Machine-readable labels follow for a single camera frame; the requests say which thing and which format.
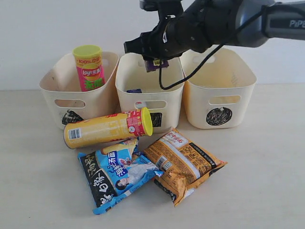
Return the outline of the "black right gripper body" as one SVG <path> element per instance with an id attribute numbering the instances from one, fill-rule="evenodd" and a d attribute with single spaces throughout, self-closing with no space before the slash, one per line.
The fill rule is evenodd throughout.
<path id="1" fill-rule="evenodd" d="M 181 56 L 177 42 L 167 32 L 168 22 L 158 23 L 152 31 L 143 32 L 138 38 L 126 41 L 125 53 L 136 53 L 144 59 L 173 59 Z"/>

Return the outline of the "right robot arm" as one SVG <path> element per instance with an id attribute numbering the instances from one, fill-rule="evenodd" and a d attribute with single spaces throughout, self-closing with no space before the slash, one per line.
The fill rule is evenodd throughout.
<path id="1" fill-rule="evenodd" d="M 270 38 L 305 38 L 304 1 L 196 0 L 187 9 L 179 0 L 142 0 L 156 11 L 158 24 L 124 43 L 126 53 L 170 60 L 185 51 L 203 53 L 213 45 L 256 48 Z"/>

